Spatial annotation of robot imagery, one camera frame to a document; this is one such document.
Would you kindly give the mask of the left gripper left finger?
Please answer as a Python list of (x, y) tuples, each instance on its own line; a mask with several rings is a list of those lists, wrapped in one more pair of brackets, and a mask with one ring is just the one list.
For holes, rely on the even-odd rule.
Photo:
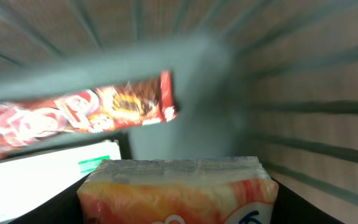
[(84, 224), (77, 190), (89, 174), (9, 224)]

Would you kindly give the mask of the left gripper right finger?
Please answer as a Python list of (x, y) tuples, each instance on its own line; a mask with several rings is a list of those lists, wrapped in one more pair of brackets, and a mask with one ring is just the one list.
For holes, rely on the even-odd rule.
[(273, 180), (279, 188), (270, 224), (344, 224)]

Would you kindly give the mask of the white green carton box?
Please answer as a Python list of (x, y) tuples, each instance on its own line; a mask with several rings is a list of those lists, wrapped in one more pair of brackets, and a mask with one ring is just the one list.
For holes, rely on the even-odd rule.
[(105, 140), (0, 162), (0, 223), (15, 219), (56, 196), (103, 159), (120, 159), (118, 143)]

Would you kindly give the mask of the orange snack packet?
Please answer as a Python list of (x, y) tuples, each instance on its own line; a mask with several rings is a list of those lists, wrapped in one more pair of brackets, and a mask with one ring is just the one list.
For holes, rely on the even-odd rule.
[(104, 160), (77, 191), (85, 223), (269, 223), (279, 186), (256, 157)]

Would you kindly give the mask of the red Top chocolate bar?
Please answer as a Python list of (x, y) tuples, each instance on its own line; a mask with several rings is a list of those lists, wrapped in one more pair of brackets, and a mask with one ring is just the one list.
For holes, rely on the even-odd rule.
[(170, 71), (63, 96), (0, 102), (0, 160), (59, 134), (110, 132), (176, 115)]

